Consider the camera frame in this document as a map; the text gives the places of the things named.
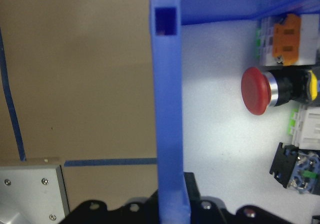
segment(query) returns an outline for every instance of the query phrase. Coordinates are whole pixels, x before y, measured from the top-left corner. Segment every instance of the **white panel surface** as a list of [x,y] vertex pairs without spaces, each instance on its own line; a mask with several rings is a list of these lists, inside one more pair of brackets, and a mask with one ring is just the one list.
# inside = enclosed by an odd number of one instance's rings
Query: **white panel surface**
[[294,223],[320,214],[320,196],[284,189],[269,169],[287,135],[290,102],[262,116],[245,108],[241,77],[255,59],[256,22],[182,28],[184,170],[195,173],[203,196],[229,211],[254,204]]

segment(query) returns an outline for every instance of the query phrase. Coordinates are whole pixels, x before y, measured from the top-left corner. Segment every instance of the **blue plastic frame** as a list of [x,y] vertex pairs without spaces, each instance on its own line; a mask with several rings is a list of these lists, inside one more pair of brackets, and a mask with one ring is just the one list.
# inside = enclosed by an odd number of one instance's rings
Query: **blue plastic frame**
[[284,12],[319,11],[319,0],[181,0],[181,23],[255,20]]
[[190,204],[183,175],[180,20],[180,0],[151,0],[150,33],[161,223],[190,222]]

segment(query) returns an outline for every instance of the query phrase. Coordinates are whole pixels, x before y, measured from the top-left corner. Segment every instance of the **white terminal block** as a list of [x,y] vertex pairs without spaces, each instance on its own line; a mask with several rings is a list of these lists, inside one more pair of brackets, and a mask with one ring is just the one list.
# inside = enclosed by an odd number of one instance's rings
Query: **white terminal block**
[[290,128],[292,145],[299,149],[320,150],[320,107],[300,105],[292,119],[296,122]]
[[[317,50],[320,48],[320,15],[300,15],[300,43],[299,58],[293,65],[314,65]],[[258,47],[259,64],[263,66],[280,66],[273,57],[274,24],[279,22],[279,17],[267,17],[261,20],[261,29],[258,32],[260,46]]]

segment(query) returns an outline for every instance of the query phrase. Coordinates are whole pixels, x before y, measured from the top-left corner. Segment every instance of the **green tab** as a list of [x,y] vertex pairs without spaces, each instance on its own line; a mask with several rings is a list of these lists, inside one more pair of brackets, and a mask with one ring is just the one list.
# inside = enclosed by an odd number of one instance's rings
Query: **green tab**
[[257,39],[255,44],[256,44],[257,47],[260,47],[260,45],[261,45],[261,39]]
[[289,126],[288,126],[288,135],[293,135],[292,129],[295,127],[295,120],[294,116],[296,113],[298,113],[298,109],[292,109],[291,115],[290,115],[290,120],[289,120]]
[[260,38],[261,29],[258,28],[255,33],[256,33],[255,37],[256,37],[257,39]]
[[255,50],[255,57],[257,59],[260,59],[260,49],[258,49],[258,48]]
[[308,170],[304,170],[303,173],[302,173],[302,176],[303,177],[308,177],[308,178],[311,178],[311,179],[317,179],[318,178],[318,174],[317,173],[314,173],[314,172],[311,172],[311,171],[308,171]]

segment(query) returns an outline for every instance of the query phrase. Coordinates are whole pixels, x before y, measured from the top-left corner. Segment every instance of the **blue tape line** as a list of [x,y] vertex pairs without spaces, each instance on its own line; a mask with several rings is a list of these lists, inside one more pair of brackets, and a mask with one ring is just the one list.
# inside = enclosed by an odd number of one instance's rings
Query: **blue tape line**
[[154,165],[157,158],[67,160],[64,167],[97,165]]
[[3,45],[3,40],[2,40],[2,35],[1,35],[1,30],[0,30],[0,71],[1,71],[1,80],[2,80],[2,87],[3,87],[3,92],[5,96],[5,101],[6,105],[8,106],[9,114],[10,114],[10,119],[15,135],[15,141],[18,146],[18,152],[19,152],[19,157],[21,161],[26,161],[26,154],[24,152],[24,143],[22,141],[22,136],[20,132],[20,127],[19,127],[19,122],[17,118],[17,113],[15,112],[15,105],[14,101],[12,99],[11,95],[11,90],[9,86],[9,78],[8,78],[8,71],[7,71],[7,64],[5,61],[5,48]]

